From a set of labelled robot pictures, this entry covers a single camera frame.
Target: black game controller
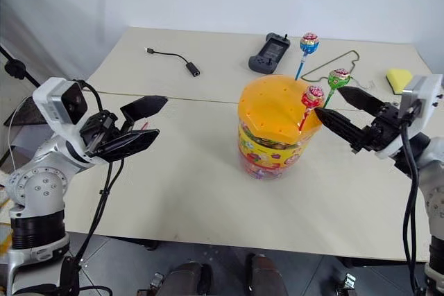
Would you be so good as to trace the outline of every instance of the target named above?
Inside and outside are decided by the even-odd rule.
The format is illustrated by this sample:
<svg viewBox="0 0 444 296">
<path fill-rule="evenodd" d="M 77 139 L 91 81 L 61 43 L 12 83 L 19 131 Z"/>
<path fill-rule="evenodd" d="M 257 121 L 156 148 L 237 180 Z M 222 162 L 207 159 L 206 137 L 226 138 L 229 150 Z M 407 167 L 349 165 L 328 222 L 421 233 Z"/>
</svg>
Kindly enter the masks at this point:
<svg viewBox="0 0 444 296">
<path fill-rule="evenodd" d="M 272 74 L 285 51 L 290 47 L 290 40 L 287 39 L 287 34 L 282 37 L 275 33 L 269 33 L 265 40 L 266 43 L 261 51 L 248 60 L 248 67 L 259 73 Z"/>
</svg>

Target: lollipop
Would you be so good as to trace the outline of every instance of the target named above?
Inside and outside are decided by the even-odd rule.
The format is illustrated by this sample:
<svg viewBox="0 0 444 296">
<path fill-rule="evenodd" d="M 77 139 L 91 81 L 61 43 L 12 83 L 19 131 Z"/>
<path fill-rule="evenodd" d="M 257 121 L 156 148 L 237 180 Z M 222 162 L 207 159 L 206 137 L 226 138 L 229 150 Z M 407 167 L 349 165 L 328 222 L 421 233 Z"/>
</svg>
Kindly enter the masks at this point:
<svg viewBox="0 0 444 296">
<path fill-rule="evenodd" d="M 305 105 L 306 109 L 304 112 L 304 117 L 299 125 L 299 131 L 302 131 L 305 120 L 307 119 L 309 113 L 315 108 L 321 105 L 324 101 L 324 91 L 319 86 L 309 86 L 304 94 L 302 94 L 302 103 Z"/>
<path fill-rule="evenodd" d="M 327 106 L 328 101 L 333 96 L 336 89 L 344 87 L 350 82 L 350 73 L 346 69 L 335 69 L 331 71 L 328 75 L 328 85 L 330 86 L 330 92 L 328 93 L 327 100 L 325 101 L 324 107 Z"/>
<path fill-rule="evenodd" d="M 307 55 L 311 55 L 319 45 L 319 39 L 317 34 L 313 33 L 306 33 L 302 38 L 300 39 L 300 49 L 304 52 L 304 55 L 302 56 L 302 59 L 300 60 L 299 69 L 296 73 L 295 80 L 299 78 L 300 72 L 302 71 L 302 68 L 304 67 L 305 58 L 307 58 Z"/>
</svg>

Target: adapter cable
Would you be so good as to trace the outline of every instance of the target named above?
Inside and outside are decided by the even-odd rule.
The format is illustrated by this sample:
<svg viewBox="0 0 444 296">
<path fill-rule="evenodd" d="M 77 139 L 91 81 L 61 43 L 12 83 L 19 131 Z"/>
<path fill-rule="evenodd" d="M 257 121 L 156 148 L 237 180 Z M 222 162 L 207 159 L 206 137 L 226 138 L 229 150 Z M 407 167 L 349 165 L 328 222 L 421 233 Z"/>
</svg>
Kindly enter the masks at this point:
<svg viewBox="0 0 444 296">
<path fill-rule="evenodd" d="M 188 60 L 186 60 L 181 55 L 178 55 L 177 53 L 158 52 L 158 51 L 154 51 L 153 49 L 150 49 L 150 48 L 145 48 L 145 51 L 147 53 L 158 53 L 160 55 L 175 55 L 176 57 L 182 58 L 186 62 L 185 66 L 187 67 L 188 71 L 192 74 L 192 76 L 199 76 L 200 75 L 200 71 L 192 62 L 189 62 Z"/>
</svg>

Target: green lollipop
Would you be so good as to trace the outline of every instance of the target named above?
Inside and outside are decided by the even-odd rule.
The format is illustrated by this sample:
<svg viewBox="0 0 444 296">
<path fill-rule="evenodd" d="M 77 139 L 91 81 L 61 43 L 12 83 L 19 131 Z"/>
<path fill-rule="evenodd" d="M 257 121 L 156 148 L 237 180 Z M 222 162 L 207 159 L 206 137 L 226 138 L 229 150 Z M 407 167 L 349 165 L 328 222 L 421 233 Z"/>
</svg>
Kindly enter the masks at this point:
<svg viewBox="0 0 444 296">
<path fill-rule="evenodd" d="M 347 85 L 350 82 L 350 79 L 350 73 L 348 73 L 346 69 L 335 69 L 329 73 L 328 85 L 330 86 L 330 92 L 328 93 L 324 107 L 327 106 L 328 101 L 330 101 L 330 98 L 333 96 L 336 89 Z"/>
</svg>

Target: table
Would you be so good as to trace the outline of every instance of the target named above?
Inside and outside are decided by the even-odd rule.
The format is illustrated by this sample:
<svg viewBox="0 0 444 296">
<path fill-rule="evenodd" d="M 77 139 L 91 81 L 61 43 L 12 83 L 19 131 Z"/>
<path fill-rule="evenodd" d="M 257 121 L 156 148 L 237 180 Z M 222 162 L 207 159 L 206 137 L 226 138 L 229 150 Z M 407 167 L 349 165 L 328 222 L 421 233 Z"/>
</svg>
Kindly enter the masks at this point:
<svg viewBox="0 0 444 296">
<path fill-rule="evenodd" d="M 246 64 L 248 56 L 257 52 L 254 43 L 258 49 L 263 37 L 143 28 L 130 28 L 124 34 L 89 80 L 102 92 L 119 93 L 101 94 L 104 108 L 116 112 L 121 123 L 119 108 L 139 95 L 173 98 L 149 119 L 149 128 L 159 128 L 160 136 L 147 151 L 126 160 L 96 233 L 404 260 L 402 217 L 410 181 L 393 167 L 393 161 L 379 160 L 366 151 L 354 155 L 344 140 L 322 128 L 282 179 L 258 181 L 241 169 L 236 102 L 243 86 L 259 75 L 247 70 Z M 384 101 L 399 100 L 386 84 L 387 68 L 429 74 L 410 45 L 322 43 L 308 59 L 307 70 L 348 49 L 358 49 L 361 61 L 355 75 L 368 73 L 368 80 L 376 84 L 370 93 Z M 145 46 L 183 53 L 200 68 L 201 77 L 192 78 L 180 60 L 143 53 Z M 214 57 L 216 51 L 210 46 L 226 49 L 224 61 Z M 298 48 L 292 49 L 279 67 L 291 75 L 301 56 Z M 86 95 L 94 105 L 94 98 Z M 341 113 L 357 125 L 371 121 L 335 97 L 330 106 L 345 110 Z M 441 108 L 424 133 L 442 134 L 443 119 Z M 68 231 L 89 229 L 106 168 L 97 166 L 73 179 L 65 197 Z M 426 261 L 429 232 L 422 195 L 417 203 L 417 234 L 417 258 Z"/>
</svg>

